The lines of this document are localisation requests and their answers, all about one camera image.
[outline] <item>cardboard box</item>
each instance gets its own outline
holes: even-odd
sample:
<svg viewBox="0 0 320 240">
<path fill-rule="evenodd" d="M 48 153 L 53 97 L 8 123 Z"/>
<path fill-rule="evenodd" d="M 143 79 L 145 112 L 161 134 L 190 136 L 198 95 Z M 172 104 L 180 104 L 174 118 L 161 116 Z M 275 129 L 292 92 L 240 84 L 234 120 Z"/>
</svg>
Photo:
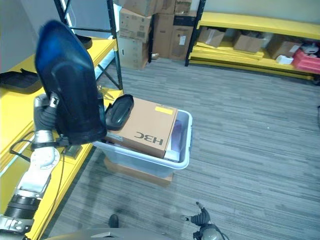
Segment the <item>cardboard box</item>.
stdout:
<svg viewBox="0 0 320 240">
<path fill-rule="evenodd" d="M 219 47 L 224 36 L 225 36 L 225 32 L 223 31 L 219 31 L 218 29 L 203 26 L 201 27 L 201 32 L 197 41 L 217 48 Z"/>
<path fill-rule="evenodd" d="M 170 59 L 184 60 L 186 58 L 196 15 L 197 13 L 192 11 L 189 15 L 174 16 L 169 52 Z"/>
<path fill-rule="evenodd" d="M 117 40 L 121 67 L 143 69 L 148 62 L 148 43 L 127 37 L 118 37 Z"/>
<path fill-rule="evenodd" d="M 159 14 L 174 14 L 175 13 L 176 0 L 164 0 L 162 9 Z"/>
<path fill-rule="evenodd" d="M 235 50 L 256 53 L 260 50 L 263 43 L 263 38 L 244 35 L 241 31 L 237 31 L 236 37 L 233 40 L 233 48 Z"/>
<path fill-rule="evenodd" d="M 274 34 L 266 50 L 272 59 L 279 55 L 292 57 L 301 45 L 302 42 L 297 37 Z"/>
<path fill-rule="evenodd" d="M 188 15 L 190 12 L 192 0 L 176 0 L 174 13 Z"/>
<path fill-rule="evenodd" d="M 157 158 L 164 158 L 178 110 L 134 97 L 134 107 L 123 128 L 108 131 L 114 144 Z"/>
<path fill-rule="evenodd" d="M 173 14 L 156 14 L 154 19 L 152 52 L 159 53 L 162 58 L 169 58 L 172 30 L 174 28 Z"/>
<path fill-rule="evenodd" d="M 139 171 L 137 169 L 133 169 L 127 166 L 115 164 L 111 162 L 108 158 L 104 159 L 104 164 L 106 168 L 111 172 L 125 174 L 133 178 L 137 178 L 140 180 L 144 180 L 144 181 L 159 185 L 161 187 L 167 187 L 168 185 L 170 185 L 173 179 L 173 174 L 165 178 L 161 178 L 161 177 L 146 173 L 144 171 Z"/>
<path fill-rule="evenodd" d="M 120 10 L 120 37 L 148 41 L 151 16 L 141 16 L 125 8 Z"/>
<path fill-rule="evenodd" d="M 145 17 L 159 13 L 164 6 L 164 0 L 117 0 L 115 3 Z"/>
</svg>

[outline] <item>black shoe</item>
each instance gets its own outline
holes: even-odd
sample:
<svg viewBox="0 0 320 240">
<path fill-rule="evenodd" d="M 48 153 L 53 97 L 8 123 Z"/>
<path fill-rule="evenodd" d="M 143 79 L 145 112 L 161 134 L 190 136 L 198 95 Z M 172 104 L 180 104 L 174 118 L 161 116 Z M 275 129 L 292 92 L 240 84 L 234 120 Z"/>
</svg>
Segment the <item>black shoe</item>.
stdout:
<svg viewBox="0 0 320 240">
<path fill-rule="evenodd" d="M 109 218 L 109 227 L 112 229 L 118 229 L 119 228 L 119 218 L 118 215 L 112 214 Z"/>
</svg>

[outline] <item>metal shelving rack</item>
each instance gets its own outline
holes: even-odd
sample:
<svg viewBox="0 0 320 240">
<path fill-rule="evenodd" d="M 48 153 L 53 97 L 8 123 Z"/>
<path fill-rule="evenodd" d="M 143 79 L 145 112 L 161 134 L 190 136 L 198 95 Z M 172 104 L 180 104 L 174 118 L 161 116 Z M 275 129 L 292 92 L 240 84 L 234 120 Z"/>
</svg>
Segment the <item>metal shelving rack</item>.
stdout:
<svg viewBox="0 0 320 240">
<path fill-rule="evenodd" d="M 59 18 L 61 22 L 69 26 L 68 21 L 66 19 L 67 13 L 69 10 L 69 6 L 71 4 L 72 0 L 67 0 L 65 9 L 63 8 L 63 5 L 61 3 L 61 0 L 53 0 L 56 10 L 59 14 Z M 106 0 L 107 4 L 107 10 L 109 15 L 109 23 L 110 23 L 110 29 L 100 29 L 100 28 L 86 28 L 86 27 L 77 27 L 77 26 L 69 26 L 72 30 L 83 30 L 83 31 L 93 31 L 93 32 L 101 32 L 101 33 L 111 33 L 112 39 L 116 41 L 116 49 L 114 50 L 114 61 L 115 61 L 115 67 L 116 67 L 116 73 L 117 73 L 117 82 L 112 78 L 112 76 L 107 72 L 106 67 L 102 67 L 100 64 L 98 64 L 98 67 L 102 71 L 104 75 L 119 89 L 123 90 L 123 83 L 122 83 L 122 75 L 121 75 L 121 67 L 120 67 L 120 58 L 119 58 L 119 51 L 118 51 L 118 40 L 117 40 L 117 29 L 116 29 L 116 20 L 115 20 L 115 12 L 114 12 L 114 5 L 113 0 Z"/>
<path fill-rule="evenodd" d="M 199 1 L 198 10 L 196 11 L 196 17 L 195 17 L 195 21 L 194 21 L 193 31 L 191 34 L 191 39 L 190 39 L 188 51 L 186 53 L 185 62 L 184 62 L 184 66 L 186 66 L 186 67 L 189 65 L 189 55 L 192 52 L 192 48 L 194 47 L 195 42 L 197 40 L 197 36 L 200 32 L 200 29 L 197 29 L 197 26 L 198 26 L 199 20 L 202 17 L 202 13 L 204 12 L 205 4 L 206 4 L 206 0 Z"/>
</svg>

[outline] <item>white object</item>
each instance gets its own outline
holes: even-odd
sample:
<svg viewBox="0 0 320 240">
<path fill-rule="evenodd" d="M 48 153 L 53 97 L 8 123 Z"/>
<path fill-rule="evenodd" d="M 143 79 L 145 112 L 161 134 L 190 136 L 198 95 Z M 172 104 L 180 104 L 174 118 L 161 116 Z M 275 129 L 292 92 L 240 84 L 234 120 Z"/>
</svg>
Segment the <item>white object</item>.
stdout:
<svg viewBox="0 0 320 240">
<path fill-rule="evenodd" d="M 187 36 L 181 36 L 181 37 L 180 37 L 180 41 L 179 41 L 179 45 L 185 45 L 185 43 L 186 43 L 186 38 L 187 38 Z"/>
<path fill-rule="evenodd" d="M 193 118 L 189 112 L 178 110 L 176 119 L 181 121 L 179 162 L 149 156 L 111 143 L 95 141 L 92 144 L 101 149 L 108 159 L 115 164 L 165 178 L 175 170 L 185 169 L 189 165 Z"/>
<path fill-rule="evenodd" d="M 292 61 L 294 60 L 293 57 L 291 56 L 285 56 L 285 55 L 279 55 L 275 61 L 278 63 L 278 64 L 291 64 Z"/>
<path fill-rule="evenodd" d="M 319 51 L 319 47 L 315 43 L 303 45 L 301 49 L 305 54 L 315 54 Z"/>
<path fill-rule="evenodd" d="M 169 138 L 169 142 L 168 142 L 168 145 L 166 147 L 163 159 L 178 163 L 179 160 L 180 160 L 180 151 L 173 150 L 171 143 L 172 143 L 172 137 Z"/>
</svg>

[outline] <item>white wall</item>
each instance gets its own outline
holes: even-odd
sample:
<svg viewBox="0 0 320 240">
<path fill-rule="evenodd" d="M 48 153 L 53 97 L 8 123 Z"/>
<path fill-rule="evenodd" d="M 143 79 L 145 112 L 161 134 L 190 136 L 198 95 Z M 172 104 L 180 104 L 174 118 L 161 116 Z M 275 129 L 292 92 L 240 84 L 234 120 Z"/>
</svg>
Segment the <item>white wall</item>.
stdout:
<svg viewBox="0 0 320 240">
<path fill-rule="evenodd" d="M 20 0 L 0 0 L 0 72 L 31 56 L 36 49 L 37 35 Z"/>
<path fill-rule="evenodd" d="M 54 0 L 20 0 L 33 30 L 39 36 L 39 29 L 47 21 L 60 21 Z"/>
<path fill-rule="evenodd" d="M 199 0 L 192 0 L 191 9 L 198 4 Z M 320 24 L 320 0 L 206 0 L 204 11 Z"/>
</svg>

